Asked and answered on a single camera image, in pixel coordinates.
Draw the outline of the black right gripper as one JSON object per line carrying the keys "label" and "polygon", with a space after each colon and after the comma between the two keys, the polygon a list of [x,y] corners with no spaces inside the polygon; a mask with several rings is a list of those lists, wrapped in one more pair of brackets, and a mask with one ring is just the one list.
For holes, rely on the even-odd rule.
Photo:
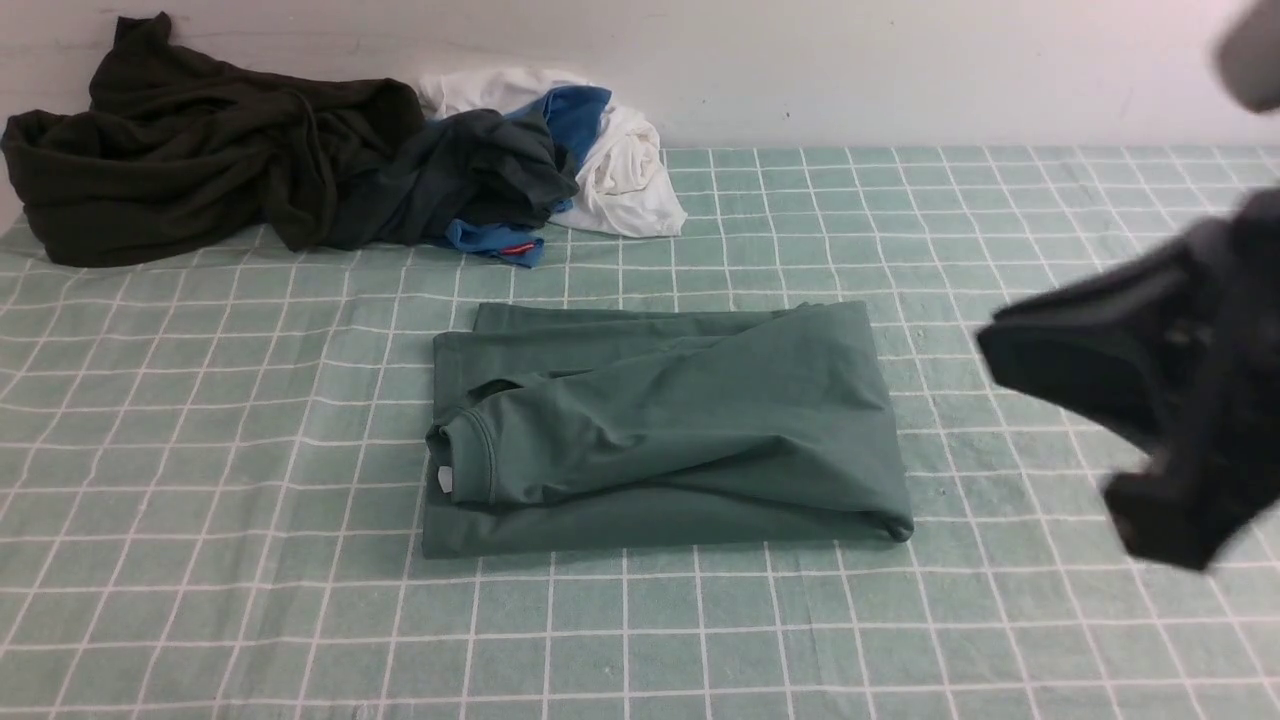
{"label": "black right gripper", "polygon": [[1204,573],[1279,495],[1279,195],[996,311],[975,340],[1004,387],[1147,456],[1102,496],[1135,559]]}

